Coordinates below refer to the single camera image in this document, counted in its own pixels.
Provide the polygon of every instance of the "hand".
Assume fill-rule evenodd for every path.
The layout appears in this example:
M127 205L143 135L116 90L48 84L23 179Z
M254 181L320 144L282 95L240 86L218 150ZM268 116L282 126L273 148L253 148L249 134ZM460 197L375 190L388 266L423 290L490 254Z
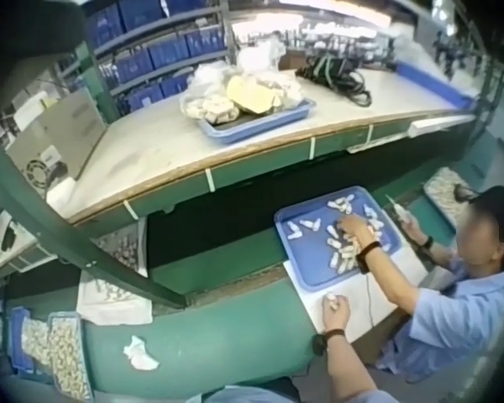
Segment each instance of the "hand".
M351 309L349 308L347 297L336 296L336 301L327 298L327 296L323 297L323 324L325 325L325 332L334 329L345 330L350 315Z
M418 224L418 220L411 214L410 222L402 221L402 230L407 234L407 236L416 242L419 245L423 245L426 243L428 237L425 233L420 229L420 224Z
M366 220L356 214L343 215L338 220L338 228L352 237L356 237L363 231L369 232Z

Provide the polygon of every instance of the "black watch strap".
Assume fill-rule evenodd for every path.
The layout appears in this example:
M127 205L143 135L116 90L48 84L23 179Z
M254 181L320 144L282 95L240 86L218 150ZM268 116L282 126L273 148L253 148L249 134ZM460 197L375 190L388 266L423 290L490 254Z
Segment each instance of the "black watch strap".
M428 237L428 240L424 242L424 244L421 247L423 249L430 250L434 242L435 240L433 239L433 237Z
M356 255L356 261L359 264L360 268L360 273L365 275L366 273L370 272L370 269L368 268L368 265L366 264L366 255L371 252L375 248L380 248L381 244L379 241L374 241L370 243L368 246L366 246L364 249L360 251L359 254Z

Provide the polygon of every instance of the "upper shelf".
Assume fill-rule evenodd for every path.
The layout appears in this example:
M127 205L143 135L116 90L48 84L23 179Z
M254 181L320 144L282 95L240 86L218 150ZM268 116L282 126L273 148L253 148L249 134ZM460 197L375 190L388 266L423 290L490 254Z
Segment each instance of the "upper shelf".
M103 59L113 53L123 50L129 46L135 46L145 42L146 38L155 34L163 28L172 28L175 25L181 24L187 20L204 17L206 15L219 13L220 7L208 7L201 10L192 10L186 13L179 13L168 18L163 18L153 23L143 25L137 29L133 29L126 34L123 34L115 39L110 40L103 46L95 49L94 53L98 59ZM77 70L80 63L76 60L73 64L60 72L60 77L65 77Z

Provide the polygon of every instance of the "left hand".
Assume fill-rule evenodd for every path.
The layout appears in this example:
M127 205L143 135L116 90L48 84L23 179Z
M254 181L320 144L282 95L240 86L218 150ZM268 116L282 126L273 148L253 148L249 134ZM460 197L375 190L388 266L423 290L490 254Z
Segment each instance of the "left hand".
M368 231L368 223L361 216L356 214L343 215L338 220L338 228L343 230L345 233L351 237L356 237L359 233L363 231Z

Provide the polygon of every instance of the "light blue shirt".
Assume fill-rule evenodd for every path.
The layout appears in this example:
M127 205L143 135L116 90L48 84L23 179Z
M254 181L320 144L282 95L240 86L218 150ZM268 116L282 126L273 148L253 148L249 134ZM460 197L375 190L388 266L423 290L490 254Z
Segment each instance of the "light blue shirt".
M208 397L205 403L294 403L269 390L230 386ZM399 403L382 390L361 393L346 403Z
M457 289L451 296L421 289L412 320L383 348L378 369L418 382L473 353L500 329L504 317L504 271L469 279L465 262L454 258L450 271Z

